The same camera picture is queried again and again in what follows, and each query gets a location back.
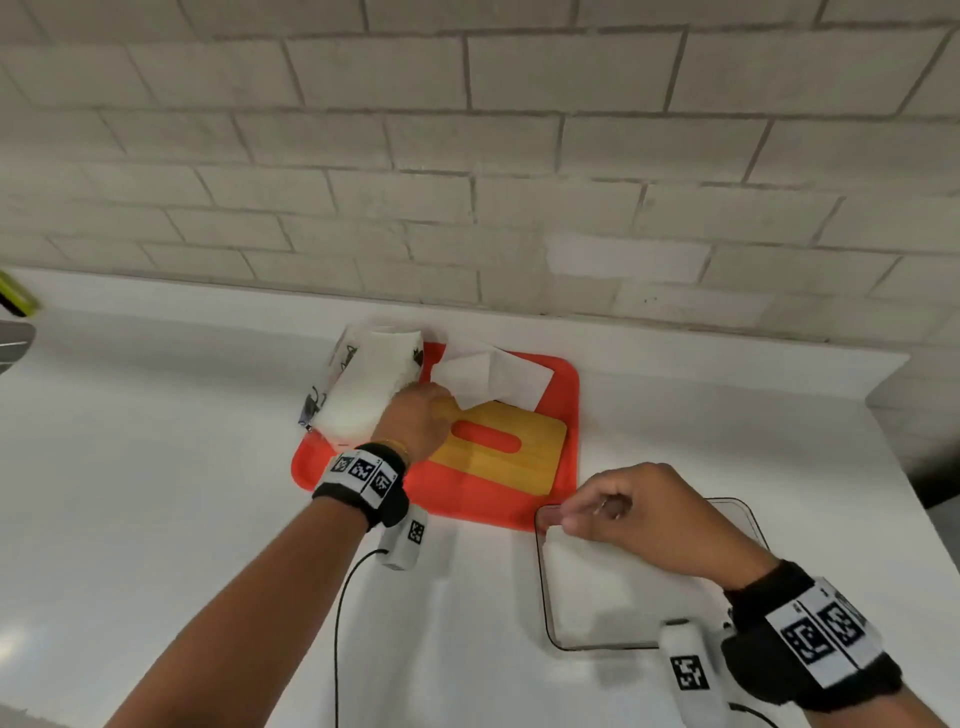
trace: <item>black wrist strap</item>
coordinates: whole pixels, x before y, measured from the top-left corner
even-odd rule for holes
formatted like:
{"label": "black wrist strap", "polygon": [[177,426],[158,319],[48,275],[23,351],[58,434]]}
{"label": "black wrist strap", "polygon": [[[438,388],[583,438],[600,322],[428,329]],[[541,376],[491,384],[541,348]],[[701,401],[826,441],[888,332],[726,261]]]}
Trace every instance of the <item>black wrist strap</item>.
{"label": "black wrist strap", "polygon": [[393,449],[367,443],[333,458],[313,497],[331,497],[358,509],[367,518],[368,531],[378,523],[389,528],[403,521],[410,509],[403,490],[406,472],[406,463]]}
{"label": "black wrist strap", "polygon": [[[724,641],[723,653],[733,678],[758,700],[776,705],[794,701],[804,710],[820,713],[832,713],[898,692],[903,687],[900,667],[883,652],[829,687],[822,687],[814,678],[811,666],[821,659],[836,659],[845,649],[852,651],[860,639],[857,635],[865,638],[865,630],[873,629],[842,595],[836,595],[837,610],[828,604],[830,611],[826,617],[816,615],[815,618],[798,607],[792,624],[780,632],[775,629],[768,616],[800,599],[819,583],[796,564],[785,561],[745,589],[726,592],[737,634]],[[839,621],[834,623],[840,630],[839,637],[821,634],[821,623],[824,619],[833,619],[834,612],[839,615]],[[848,637],[852,640],[846,646],[845,629],[849,630]],[[817,640],[833,641],[835,649],[821,644],[818,651]],[[788,641],[792,641],[795,648],[787,646]],[[811,645],[806,660],[798,657]]]}

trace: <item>white sensor device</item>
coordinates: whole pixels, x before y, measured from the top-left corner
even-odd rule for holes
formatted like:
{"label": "white sensor device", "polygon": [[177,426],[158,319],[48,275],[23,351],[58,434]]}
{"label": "white sensor device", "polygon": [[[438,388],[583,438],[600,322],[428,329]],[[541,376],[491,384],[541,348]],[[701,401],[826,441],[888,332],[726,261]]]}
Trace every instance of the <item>white sensor device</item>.
{"label": "white sensor device", "polygon": [[730,705],[720,688],[700,625],[689,619],[664,622],[660,654],[686,728],[728,728]]}
{"label": "white sensor device", "polygon": [[387,553],[378,553],[376,560],[394,571],[412,569],[420,556],[428,519],[426,511],[411,503],[403,521],[383,532],[380,548],[386,549]]}

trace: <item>red cutting board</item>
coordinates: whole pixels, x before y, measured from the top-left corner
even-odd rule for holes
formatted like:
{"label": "red cutting board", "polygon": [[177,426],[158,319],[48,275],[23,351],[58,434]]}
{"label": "red cutting board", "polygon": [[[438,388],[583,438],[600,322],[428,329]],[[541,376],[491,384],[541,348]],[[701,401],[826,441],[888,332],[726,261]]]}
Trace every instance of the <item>red cutting board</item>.
{"label": "red cutting board", "polygon": [[[444,344],[424,344],[420,381],[430,380],[430,370],[440,361],[444,349]],[[547,496],[529,496],[485,478],[455,471],[446,465],[418,463],[407,474],[404,488],[410,499],[428,513],[517,531],[533,531],[534,515],[538,508],[548,503],[562,502],[577,490],[580,376],[565,359],[534,353],[512,353],[554,371],[536,410],[541,415],[562,420],[566,424],[566,440],[553,489]],[[303,490],[312,491],[320,482],[332,456],[333,448],[323,436],[316,430],[308,432],[300,441],[291,463],[294,482]]]}

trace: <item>backsplash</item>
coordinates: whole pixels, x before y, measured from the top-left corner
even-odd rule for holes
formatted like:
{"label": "backsplash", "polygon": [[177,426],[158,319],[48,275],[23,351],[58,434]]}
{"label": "backsplash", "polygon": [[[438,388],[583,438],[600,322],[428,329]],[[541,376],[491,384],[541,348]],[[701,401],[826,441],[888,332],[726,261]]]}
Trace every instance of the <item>backsplash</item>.
{"label": "backsplash", "polygon": [[0,261],[912,352],[960,439],[955,0],[0,0]]}

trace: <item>bamboo cutting board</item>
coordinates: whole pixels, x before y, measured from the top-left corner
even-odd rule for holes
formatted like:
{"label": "bamboo cutting board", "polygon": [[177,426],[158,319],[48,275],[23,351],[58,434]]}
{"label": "bamboo cutting board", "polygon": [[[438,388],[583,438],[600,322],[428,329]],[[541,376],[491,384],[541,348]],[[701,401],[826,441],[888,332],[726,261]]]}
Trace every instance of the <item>bamboo cutting board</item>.
{"label": "bamboo cutting board", "polygon": [[[444,406],[455,407],[452,401]],[[499,401],[490,401],[457,412],[453,432],[430,458],[431,462],[491,480],[531,496],[546,496],[550,493],[564,449],[566,424]],[[459,423],[479,427],[459,427]],[[494,432],[485,433],[484,428]],[[464,439],[458,436],[458,431],[477,437]],[[481,444],[478,440],[497,445],[506,444],[506,447],[499,449]]]}

